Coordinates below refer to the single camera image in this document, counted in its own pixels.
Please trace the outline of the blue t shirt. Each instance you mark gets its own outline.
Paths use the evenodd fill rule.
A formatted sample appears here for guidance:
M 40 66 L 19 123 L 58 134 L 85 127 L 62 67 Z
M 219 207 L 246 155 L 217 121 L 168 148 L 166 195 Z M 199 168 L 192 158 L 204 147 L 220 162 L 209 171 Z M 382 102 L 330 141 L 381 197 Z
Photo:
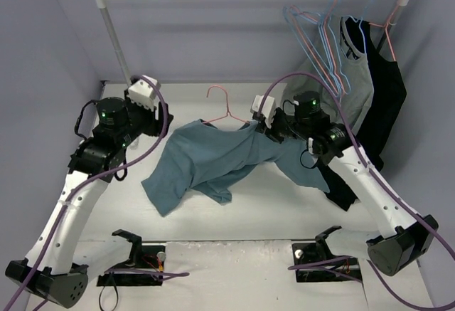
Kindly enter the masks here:
M 227 204 L 232 200 L 229 188 L 263 162 L 274 163 L 298 186 L 329 190 L 305 141 L 274 142 L 257 132 L 256 126 L 251 122 L 225 131 L 195 120 L 174 130 L 155 170 L 141 183 L 158 213 L 170 214 L 189 189 Z

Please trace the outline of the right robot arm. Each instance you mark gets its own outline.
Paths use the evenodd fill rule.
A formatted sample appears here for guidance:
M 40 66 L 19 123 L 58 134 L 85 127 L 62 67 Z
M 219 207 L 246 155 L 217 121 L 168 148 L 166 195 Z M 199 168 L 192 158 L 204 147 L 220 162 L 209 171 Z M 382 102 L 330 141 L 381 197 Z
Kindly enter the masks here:
M 391 186 L 370 163 L 356 138 L 321 109 L 318 93 L 296 95 L 291 104 L 294 113 L 286 115 L 273 97 L 256 96 L 251 112 L 258 132 L 279 143 L 286 138 L 306 141 L 309 154 L 344 181 L 378 228 L 376 232 L 350 231 L 333 226 L 315 238 L 316 257 L 324 263 L 344 256 L 361 258 L 381 273 L 394 276 L 428 250 L 438 223 L 427 215 L 422 225 L 414 218 L 414 209 L 401 198 L 392 197 Z

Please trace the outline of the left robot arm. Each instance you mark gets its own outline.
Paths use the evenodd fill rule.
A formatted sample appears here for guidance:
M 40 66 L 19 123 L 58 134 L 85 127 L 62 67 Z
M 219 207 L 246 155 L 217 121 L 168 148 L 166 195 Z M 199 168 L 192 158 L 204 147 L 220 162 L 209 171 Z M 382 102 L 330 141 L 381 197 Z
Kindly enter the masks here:
M 108 97 L 96 101 L 95 107 L 99 122 L 72 154 L 62 193 L 43 232 L 24 259 L 6 267 L 6 277 L 18 286 L 7 310 L 23 292 L 71 308 L 93 278 L 117 263 L 133 268 L 141 262 L 141 238 L 124 230 L 114 231 L 112 240 L 97 242 L 86 253 L 76 249 L 115 174 L 145 158 L 127 162 L 128 146 L 141 135 L 161 141 L 173 115 L 164 101 L 155 103 L 150 97 Z

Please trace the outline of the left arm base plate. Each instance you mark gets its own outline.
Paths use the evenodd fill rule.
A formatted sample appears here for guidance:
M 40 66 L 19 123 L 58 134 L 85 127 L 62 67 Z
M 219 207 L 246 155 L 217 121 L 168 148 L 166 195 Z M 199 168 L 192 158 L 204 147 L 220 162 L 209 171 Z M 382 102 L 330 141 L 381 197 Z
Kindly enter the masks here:
M 144 243 L 137 234 L 119 229 L 112 233 L 113 237 L 123 238 L 131 244 L 127 260 L 112 266 L 113 273 L 100 275 L 97 287 L 152 287 L 162 286 L 163 275 L 150 275 L 139 273 L 139 270 L 161 272 L 164 270 L 166 260 L 165 243 Z

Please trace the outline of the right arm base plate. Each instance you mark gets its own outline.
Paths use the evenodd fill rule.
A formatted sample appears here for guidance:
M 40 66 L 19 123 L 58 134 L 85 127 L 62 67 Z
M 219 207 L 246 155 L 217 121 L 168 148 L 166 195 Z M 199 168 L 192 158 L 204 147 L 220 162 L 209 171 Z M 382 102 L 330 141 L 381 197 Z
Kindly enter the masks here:
M 298 240 L 291 243 L 292 266 L 297 283 L 342 283 L 355 281 L 363 283 L 358 260 L 337 256 L 330 252 L 326 238 L 340 226 L 332 226 L 318 234 L 313 240 Z

